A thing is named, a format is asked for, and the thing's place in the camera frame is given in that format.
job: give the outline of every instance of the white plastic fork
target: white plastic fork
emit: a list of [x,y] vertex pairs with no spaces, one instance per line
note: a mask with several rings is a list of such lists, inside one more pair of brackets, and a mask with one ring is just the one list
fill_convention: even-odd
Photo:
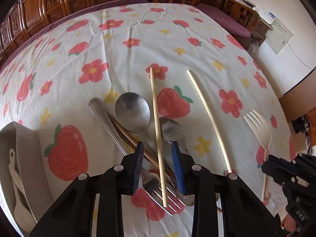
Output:
[[[263,116],[260,115],[260,113],[256,112],[255,110],[250,111],[250,114],[246,114],[244,116],[244,119],[246,120],[251,130],[256,135],[261,146],[264,148],[263,161],[267,161],[268,156],[269,156],[269,147],[272,141],[271,128],[268,122],[264,119]],[[267,201],[268,198],[269,198],[269,176],[264,174],[261,200]]]

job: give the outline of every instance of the silver screw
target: silver screw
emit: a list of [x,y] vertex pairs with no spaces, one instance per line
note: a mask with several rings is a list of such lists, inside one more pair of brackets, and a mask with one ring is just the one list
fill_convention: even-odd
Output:
[[115,171],[122,171],[123,170],[123,166],[122,165],[116,165],[115,167],[114,167],[114,170]]
[[198,165],[198,164],[195,164],[195,165],[192,166],[192,169],[194,171],[200,171],[202,169],[202,167],[200,165]]
[[80,175],[78,175],[79,180],[85,180],[87,177],[88,175],[86,173],[81,173]]
[[230,173],[228,175],[228,177],[231,179],[231,180],[236,180],[238,178],[238,176],[235,174],[235,173]]

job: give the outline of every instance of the white floral tablecloth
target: white floral tablecloth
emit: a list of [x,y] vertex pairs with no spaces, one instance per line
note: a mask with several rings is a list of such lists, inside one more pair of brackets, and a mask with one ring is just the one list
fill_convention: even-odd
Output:
[[[160,115],[184,126],[196,163],[225,174],[216,134],[186,73],[192,70],[223,135],[232,168],[260,197],[263,149],[242,116],[256,109],[271,122],[270,153],[289,160],[294,152],[284,113],[247,52],[191,6],[109,8],[43,34],[0,74],[0,126],[15,120],[37,131],[47,182],[56,199],[79,173],[97,175],[120,163],[122,154],[88,102],[99,97],[114,115],[117,97],[136,92],[152,107],[150,67]],[[153,119],[149,132],[154,139]],[[273,181],[270,193],[266,206],[275,214],[285,198]],[[186,207],[173,217],[166,215],[141,188],[132,198],[123,197],[125,236],[190,236],[192,214],[193,207]]]

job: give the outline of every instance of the metal fork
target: metal fork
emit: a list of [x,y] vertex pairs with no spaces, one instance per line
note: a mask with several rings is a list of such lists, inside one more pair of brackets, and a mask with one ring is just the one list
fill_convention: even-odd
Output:
[[[244,119],[247,121],[248,125],[256,135],[259,143],[264,148],[263,160],[267,161],[269,156],[269,147],[272,141],[271,128],[268,122],[264,119],[260,113],[255,110],[250,111],[250,114],[246,114]],[[262,201],[267,201],[269,198],[269,176],[264,174],[263,179],[263,189],[261,199]]]
[[[121,152],[124,155],[130,154],[130,151],[125,147],[122,139],[120,138],[119,134],[117,133],[116,129],[114,128],[105,108],[103,107],[103,104],[99,98],[92,98],[89,101],[89,109],[91,110],[92,114],[96,117],[96,119],[99,121],[99,123],[103,126],[103,128],[107,131],[107,133],[110,135],[112,140],[115,142],[117,147],[121,150]],[[147,192],[147,194],[156,202],[167,214],[172,214],[167,210],[167,208],[164,208],[162,203],[162,191],[161,191],[161,185],[160,185],[160,177],[156,173],[151,173],[141,168],[140,172],[141,178],[142,178],[142,184],[144,190]],[[178,194],[174,191],[172,186],[168,183],[166,183],[166,187],[168,191],[177,198],[184,206],[185,204],[181,201]],[[174,204],[177,208],[181,209],[179,205],[170,198],[168,195],[168,200]],[[177,212],[170,204],[170,209],[174,212]]]

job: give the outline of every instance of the white wall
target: white wall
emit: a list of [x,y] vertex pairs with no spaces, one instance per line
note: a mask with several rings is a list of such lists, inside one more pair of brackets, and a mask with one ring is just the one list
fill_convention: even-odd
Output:
[[[250,1],[256,5],[256,8],[264,7],[271,11],[286,25],[293,33],[289,41],[291,48],[306,65],[313,69],[316,66],[316,26],[302,3],[299,0]],[[269,45],[263,42],[259,49],[259,59],[273,77],[282,95],[311,71],[299,61],[288,44],[276,55]]]

